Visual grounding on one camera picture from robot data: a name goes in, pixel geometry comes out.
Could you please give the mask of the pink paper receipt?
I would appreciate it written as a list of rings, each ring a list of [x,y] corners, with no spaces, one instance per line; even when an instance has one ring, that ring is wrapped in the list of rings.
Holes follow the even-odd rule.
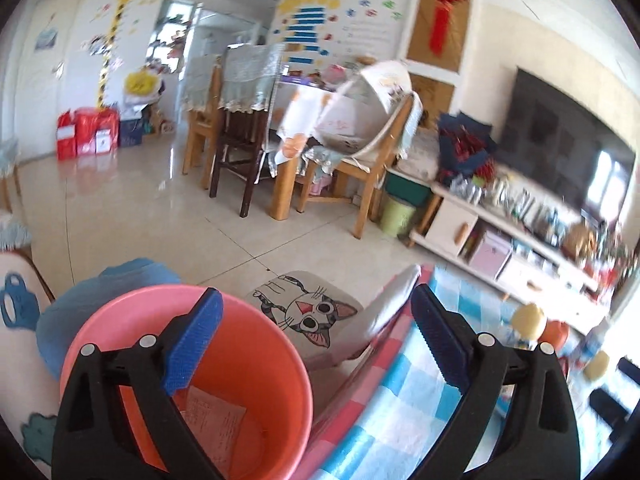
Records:
[[[228,402],[196,387],[186,389],[181,414],[195,439],[218,471],[228,478],[238,440],[244,406]]]

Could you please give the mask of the pink plastic trash bucket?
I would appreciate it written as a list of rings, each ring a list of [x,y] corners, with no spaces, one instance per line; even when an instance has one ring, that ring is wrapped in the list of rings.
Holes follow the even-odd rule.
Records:
[[[83,344],[101,350],[129,347],[159,334],[188,312],[203,287],[157,285],[128,292],[91,315],[70,344],[60,382],[70,377]],[[306,368],[292,342],[256,307],[222,297],[224,316],[192,384],[245,410],[235,440],[232,479],[288,479],[310,434],[312,393]]]

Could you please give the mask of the white cartoon sofa cover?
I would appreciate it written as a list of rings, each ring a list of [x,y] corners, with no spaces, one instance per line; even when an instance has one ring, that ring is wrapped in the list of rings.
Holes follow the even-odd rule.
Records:
[[[52,294],[32,264],[18,252],[1,255],[1,419],[38,469],[51,477],[58,381],[40,356],[36,325]]]

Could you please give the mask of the small yellow pear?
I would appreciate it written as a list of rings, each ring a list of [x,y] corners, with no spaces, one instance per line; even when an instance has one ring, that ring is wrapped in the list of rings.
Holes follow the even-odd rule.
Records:
[[[588,382],[597,382],[604,377],[608,368],[610,367],[611,358],[603,350],[599,350],[598,353],[588,362],[588,364],[582,370],[582,374],[588,380]]]

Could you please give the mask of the large yellow pear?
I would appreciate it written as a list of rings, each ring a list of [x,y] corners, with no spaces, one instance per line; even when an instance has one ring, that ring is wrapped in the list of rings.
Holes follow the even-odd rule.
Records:
[[[536,341],[546,328],[547,317],[540,307],[530,302],[514,311],[510,324],[521,340]]]

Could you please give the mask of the blue checkered tablecloth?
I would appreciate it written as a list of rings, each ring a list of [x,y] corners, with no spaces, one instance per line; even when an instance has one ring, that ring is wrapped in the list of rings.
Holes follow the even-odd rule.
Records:
[[[477,332],[498,330],[503,341],[501,332],[516,309],[513,304],[440,266],[424,266],[419,284],[428,278],[444,307],[462,314]],[[376,350],[381,351],[373,361],[380,358],[385,364],[364,366],[346,401],[321,416],[291,479],[407,479],[445,428],[461,396],[439,373],[410,307]],[[496,443],[510,404],[506,389],[470,467],[487,460],[488,445]],[[586,478],[611,447],[611,429],[588,408],[591,389],[582,382],[576,392],[582,397],[582,405],[576,406],[580,478]]]

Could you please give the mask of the white TV cabinet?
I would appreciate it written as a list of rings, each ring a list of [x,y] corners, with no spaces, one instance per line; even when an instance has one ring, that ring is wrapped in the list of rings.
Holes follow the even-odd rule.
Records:
[[[423,218],[409,232],[419,245],[550,320],[588,333],[608,314],[590,298],[598,282],[523,228],[433,183]]]

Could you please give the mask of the pink storage box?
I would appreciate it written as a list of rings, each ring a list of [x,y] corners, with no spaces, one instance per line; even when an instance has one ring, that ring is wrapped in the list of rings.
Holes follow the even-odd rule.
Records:
[[[512,252],[512,243],[497,233],[486,231],[479,238],[469,258],[476,272],[496,278]]]

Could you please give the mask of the red gift boxes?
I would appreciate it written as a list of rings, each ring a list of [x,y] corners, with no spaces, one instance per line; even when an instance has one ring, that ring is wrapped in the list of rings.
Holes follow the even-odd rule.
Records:
[[[104,155],[118,147],[119,114],[114,108],[66,110],[56,124],[56,157],[67,160]]]

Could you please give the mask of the black flat screen television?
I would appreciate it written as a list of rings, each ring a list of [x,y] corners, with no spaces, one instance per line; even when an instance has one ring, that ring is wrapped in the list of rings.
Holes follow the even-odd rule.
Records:
[[[573,98],[521,68],[496,159],[595,222],[617,219],[636,155]]]

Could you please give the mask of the light wooden chair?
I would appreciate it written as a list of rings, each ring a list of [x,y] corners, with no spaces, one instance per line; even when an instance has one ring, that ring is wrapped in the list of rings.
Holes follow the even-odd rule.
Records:
[[[183,174],[188,174],[199,162],[202,164],[200,185],[204,190],[209,189],[212,177],[221,121],[221,111],[218,110],[222,86],[221,56],[215,55],[213,62],[212,74],[207,79],[204,104],[188,111],[188,134],[182,163]]]

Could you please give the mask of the yellow plastic bag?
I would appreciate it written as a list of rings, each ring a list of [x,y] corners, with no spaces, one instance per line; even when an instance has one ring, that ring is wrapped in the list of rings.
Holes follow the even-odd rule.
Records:
[[[138,98],[148,98],[160,91],[162,78],[152,70],[138,70],[130,73],[125,78],[124,91],[127,96],[137,96]]]

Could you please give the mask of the wooden chair with cover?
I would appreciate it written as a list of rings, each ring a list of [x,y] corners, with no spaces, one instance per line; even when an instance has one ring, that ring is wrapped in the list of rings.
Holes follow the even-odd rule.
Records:
[[[326,196],[313,196],[318,177],[353,178],[361,183],[361,194],[352,235],[362,237],[386,170],[401,153],[402,136],[416,131],[410,119],[420,115],[420,99],[399,61],[363,67],[346,80],[332,93],[312,129],[314,145],[302,154],[306,168],[296,211],[301,214],[311,202],[348,200],[339,186]]]

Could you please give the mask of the dining table with cloth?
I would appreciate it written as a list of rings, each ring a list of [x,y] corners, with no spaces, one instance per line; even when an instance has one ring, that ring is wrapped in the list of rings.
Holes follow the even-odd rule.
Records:
[[[268,155],[276,178],[270,216],[288,218],[297,177],[309,190],[346,157],[344,140],[355,132],[356,102],[345,90],[326,91],[303,84],[279,84],[276,111],[278,145]]]

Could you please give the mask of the dark wooden chair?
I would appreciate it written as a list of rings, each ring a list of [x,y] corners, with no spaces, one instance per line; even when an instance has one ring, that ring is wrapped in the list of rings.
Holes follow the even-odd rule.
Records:
[[[267,158],[270,119],[282,72],[283,44],[229,48],[222,58],[220,113],[208,196],[218,193],[227,170],[244,180],[239,216],[250,212],[254,187]]]

